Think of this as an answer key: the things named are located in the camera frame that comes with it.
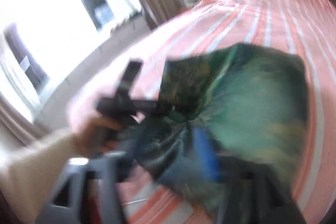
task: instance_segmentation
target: white stripe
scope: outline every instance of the white stripe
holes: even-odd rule
[[[223,17],[221,17],[214,25],[211,26],[211,28],[204,33],[202,36],[200,36],[196,41],[188,48],[188,50],[182,55],[182,58],[188,57],[191,52],[208,36],[210,35],[217,27],[228,18],[229,15],[232,14],[233,11],[227,12]]]
[[[331,13],[327,13],[327,12],[324,11],[323,14],[324,14],[324,16],[327,17],[327,19],[329,19],[329,22],[330,22],[330,24],[332,25],[332,27],[334,27],[335,22],[334,22],[334,23],[331,22]]]
[[[290,52],[291,54],[294,54],[294,53],[295,53],[295,45],[294,45],[293,38],[292,38],[292,36],[291,36],[291,32],[290,32],[290,30],[289,30],[288,22],[287,22],[287,20],[286,20],[284,11],[283,11],[283,9],[282,9],[281,0],[279,0],[279,9],[280,9],[280,14],[281,14],[283,23],[285,24],[286,37],[287,37],[287,40],[288,40],[288,42],[289,42],[289,52]]]
[[[165,47],[165,49],[155,58],[155,60],[160,60],[161,58],[163,58],[167,52],[177,43],[179,42],[186,34],[188,34],[200,21],[202,21],[203,19],[205,19],[206,17],[212,15],[213,13],[215,13],[216,10],[212,10],[208,13],[206,13],[205,15],[199,17],[197,20],[195,20],[195,22],[190,25],[186,30],[184,30],[184,32],[182,32],[177,38],[175,38],[167,47]],[[152,67],[154,67],[155,64],[152,64],[152,66],[148,66],[147,68],[145,68],[142,73],[146,73],[148,72]]]
[[[322,150],[323,150],[323,139],[324,139],[324,113],[323,113],[321,87],[320,87],[318,72],[314,64],[313,56],[306,42],[302,29],[298,25],[296,18],[293,16],[292,11],[290,10],[290,7],[287,7],[287,8],[288,8],[289,15],[293,19],[297,32],[301,38],[302,44],[305,48],[305,53],[306,53],[308,62],[311,67],[311,73],[313,76],[313,85],[315,89],[314,95],[315,95],[315,103],[316,103],[316,138],[315,138],[314,157],[313,157],[312,166],[309,172],[308,180],[298,200],[298,206],[300,210],[303,211],[313,191],[313,188],[314,188],[314,185],[317,179],[317,175],[319,173]]]
[[[312,6],[318,6],[316,0],[310,0],[310,2],[311,2],[311,5],[312,5]],[[320,17],[320,21],[322,22],[322,25],[324,25],[324,24],[325,24],[325,22],[324,22],[324,18],[323,18],[323,16],[322,16],[321,12],[320,12],[320,9],[317,9],[317,12],[319,13],[319,17]]]
[[[330,23],[331,23],[331,25],[336,25],[336,22],[335,22],[335,15],[336,15],[336,11],[335,10],[333,10],[333,15],[331,15],[331,13],[329,14],[329,19],[330,19]]]
[[[333,77],[334,83],[336,84],[336,74],[335,74],[335,70],[334,70],[334,68],[333,68],[333,65],[331,64],[331,61],[330,61],[328,55],[326,54],[326,52],[323,50],[323,47],[322,47],[322,45],[321,45],[320,38],[318,37],[318,35],[317,35],[316,32],[314,31],[314,29],[312,28],[310,22],[307,21],[307,20],[305,19],[305,17],[303,16],[303,14],[301,13],[301,11],[300,11],[300,6],[299,6],[299,3],[298,3],[297,0],[296,0],[296,7],[297,7],[297,9],[298,9],[298,11],[299,11],[299,14],[301,15],[301,18],[303,19],[304,22],[307,22],[307,26],[308,26],[308,28],[309,28],[309,29],[311,30],[311,32],[314,34],[314,38],[315,38],[315,40],[316,40],[316,42],[317,42],[317,45],[318,45],[320,51],[322,52],[322,54],[323,54],[323,56],[324,56],[324,58],[325,58],[325,60],[326,60],[326,62],[327,62],[327,64],[328,64],[328,68],[329,68],[330,73],[331,73],[331,75],[332,75],[332,77]],[[324,37],[324,35],[323,35],[322,31],[320,30],[320,28],[319,28],[317,25],[316,25],[316,27],[317,27],[317,29],[319,30],[320,34]]]
[[[161,224],[183,224],[194,213],[194,208],[188,202],[183,202],[162,221]]]
[[[214,8],[217,9],[216,6],[218,5],[218,3],[219,3],[219,6],[220,6],[220,7],[221,7],[221,6],[227,6],[229,1],[230,1],[230,0],[226,0],[225,4],[222,5],[222,4],[221,4],[222,0],[218,0],[217,2],[215,2],[215,3],[213,3],[213,4],[209,4],[209,5],[208,5],[208,8],[206,8],[205,11],[207,11],[207,10],[209,10],[209,9],[214,9]]]
[[[137,219],[135,221],[134,224],[137,224],[142,218],[146,217],[149,213],[151,213],[153,210],[157,210],[159,208],[162,208],[162,201],[168,197],[168,201],[167,203],[165,203],[165,206],[164,208],[167,206],[167,204],[175,197],[174,196],[175,194],[171,191],[166,191],[162,196],[161,198],[154,204],[154,206],[152,208],[150,208],[146,213],[144,213],[139,219]]]
[[[183,58],[188,57],[191,52],[208,36],[210,35],[226,18],[228,18],[229,15],[231,15],[235,9],[239,6],[238,3],[236,3],[233,10],[230,10],[228,13],[226,13],[223,17],[221,17],[214,25],[211,26],[211,28],[201,37],[199,37],[189,48],[188,50],[182,55]]]
[[[220,42],[223,40],[223,38],[226,36],[226,34],[237,24],[237,22],[241,19],[245,9],[249,6],[250,0],[247,0],[246,4],[244,7],[241,9],[239,12],[238,16],[231,22],[231,24],[226,27],[226,29],[221,32],[221,34],[218,35],[218,37],[214,40],[214,42],[211,43],[209,48],[207,49],[207,53],[213,52],[217,46],[220,44]]]
[[[267,0],[267,19],[266,19],[266,30],[264,37],[264,46],[271,46],[271,28],[272,28],[272,12],[271,12],[271,1]]]
[[[261,11],[261,7],[262,7],[262,3],[263,3],[262,0],[258,0],[258,9],[255,12],[255,18],[254,18],[254,21],[252,23],[252,27],[251,27],[250,31],[248,32],[248,34],[245,36],[244,42],[251,43],[251,38],[255,34],[255,31],[257,29],[257,24],[258,24],[259,17],[260,17],[260,11]]]
[[[153,181],[150,181],[149,183],[147,183],[144,187],[142,187],[142,189],[139,191],[139,193],[137,193],[135,195],[134,198],[132,198],[131,201],[137,201],[137,200],[141,200],[144,198],[149,198],[151,196],[153,196],[156,192],[160,191],[162,188],[162,186],[154,183]],[[143,206],[145,203],[147,202],[147,200],[143,201],[143,202],[137,202],[137,203],[132,203],[132,204],[128,204],[127,206],[124,207],[125,209],[125,214],[128,218],[130,218],[132,215],[134,215],[141,206]]]
[[[159,211],[157,211],[157,213],[149,221],[147,221],[147,223],[151,223],[154,219],[156,219],[158,215],[162,213],[164,209],[174,200],[174,198],[176,198],[175,194],[171,193],[171,195],[172,195],[172,198],[170,198],[167,201],[167,203],[165,203],[165,205]]]
[[[311,8],[312,8],[312,11],[314,12],[315,18],[316,18],[318,21],[321,22],[321,25],[324,25],[324,21],[322,20],[322,17],[319,15],[320,18],[318,18],[318,16],[317,16],[317,12],[316,12],[316,10],[313,8],[313,7],[315,7],[315,5],[314,5],[314,3],[312,2],[312,0],[307,0],[306,2],[310,4],[310,6],[311,6]]]
[[[325,39],[325,35],[324,35],[324,33],[323,33],[322,30],[319,28],[319,26],[317,25],[317,23],[316,23],[314,20],[311,20],[311,17],[308,16],[308,9],[307,9],[307,6],[305,5],[305,1],[302,0],[302,3],[303,3],[303,7],[304,7],[304,9],[305,9],[305,13],[306,13],[306,15],[307,15],[307,18],[310,20],[311,23],[314,23],[314,24],[315,24],[315,27],[317,28],[317,30],[319,31],[320,35],[322,35],[323,38],[324,38],[324,40],[325,40],[325,43],[326,43],[327,48],[328,48],[328,51],[331,53],[331,55],[333,56],[333,58],[336,60],[336,54],[335,54],[334,50],[332,49],[331,45],[329,44],[329,42]]]
[[[229,0],[226,0],[225,4],[222,5],[224,7],[226,7],[229,3]],[[186,52],[191,52],[198,44],[200,44],[209,34],[211,34],[211,32],[214,31],[215,28],[218,27],[218,25],[223,22],[223,20],[225,20],[233,11],[230,11],[229,13],[225,14],[223,17],[221,17],[214,25],[212,25],[212,27],[210,28],[210,31],[207,31],[204,35],[202,35],[200,38],[198,38],[191,46],[190,48],[188,48],[188,50]],[[158,81],[156,81],[150,88],[149,90],[145,93],[145,98],[146,99],[152,99],[154,94],[160,89],[161,86],[161,81],[162,79],[159,79]]]

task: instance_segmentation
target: bedspread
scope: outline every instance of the bedspread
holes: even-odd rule
[[[305,63],[310,123],[292,193],[307,223],[317,224],[336,198],[335,21],[336,9],[329,0],[202,0],[124,52],[85,85],[69,104],[70,126],[77,130],[83,120],[96,115],[97,100],[113,95],[131,58],[144,61],[131,96],[157,98],[166,58],[204,54],[240,41],[297,54]],[[132,189],[123,193],[128,200],[149,189],[152,182],[144,174],[146,179],[126,182],[124,192]],[[130,219],[131,223],[168,223],[168,219],[204,223],[207,217],[201,210],[187,207],[158,186],[149,201],[131,210]],[[176,222],[176,214],[184,218]]]

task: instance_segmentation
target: window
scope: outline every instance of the window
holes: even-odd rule
[[[20,65],[15,68],[23,71],[33,87],[28,90],[35,89],[37,95],[46,85],[52,83],[57,87],[110,37],[113,27],[140,11],[139,0],[2,0],[0,3],[2,18],[7,20],[1,22],[7,26],[5,40]]]

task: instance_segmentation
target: fingers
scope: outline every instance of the fingers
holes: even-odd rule
[[[108,153],[111,150],[116,149],[118,146],[118,142],[117,141],[108,141],[106,142],[105,146],[100,148],[100,152],[102,153]]]
[[[120,123],[106,117],[95,117],[90,119],[87,130],[93,131],[95,127],[108,127],[115,130],[123,129],[123,126]]]

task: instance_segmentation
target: dark fabric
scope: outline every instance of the dark fabric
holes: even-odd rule
[[[2,224],[21,224],[7,200],[0,191],[0,223]]]
[[[165,117],[147,117],[120,136],[141,134],[137,162],[182,198],[214,213],[226,192],[225,184],[202,173],[193,147],[195,126],[206,128],[217,152],[269,164],[285,188],[291,184],[307,125],[307,85],[299,57],[238,43],[168,61],[159,99],[176,109]]]

